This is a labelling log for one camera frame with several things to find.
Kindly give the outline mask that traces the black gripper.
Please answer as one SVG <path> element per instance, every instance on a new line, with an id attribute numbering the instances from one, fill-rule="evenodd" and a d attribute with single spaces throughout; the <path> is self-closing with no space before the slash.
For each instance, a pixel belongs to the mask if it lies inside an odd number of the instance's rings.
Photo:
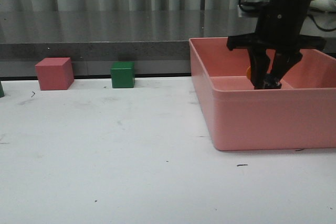
<path id="1" fill-rule="evenodd" d="M 319 36 L 302 35 L 309 2 L 268 4 L 260 10 L 255 31 L 229 36 L 227 48 L 248 49 L 250 81 L 255 89 L 264 89 L 270 58 L 267 49 L 275 52 L 270 81 L 279 84 L 284 75 L 302 59 L 300 49 L 325 47 L 326 40 Z"/>

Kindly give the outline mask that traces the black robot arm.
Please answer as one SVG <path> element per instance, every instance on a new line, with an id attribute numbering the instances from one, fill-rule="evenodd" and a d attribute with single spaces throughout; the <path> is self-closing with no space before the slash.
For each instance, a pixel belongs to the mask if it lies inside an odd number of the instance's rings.
<path id="1" fill-rule="evenodd" d="M 254 33 L 229 36 L 229 50 L 247 49 L 255 89 L 280 89 L 281 79 L 301 59 L 301 49 L 324 48 L 325 39 L 302 35 L 312 0 L 270 0 L 260 8 Z"/>

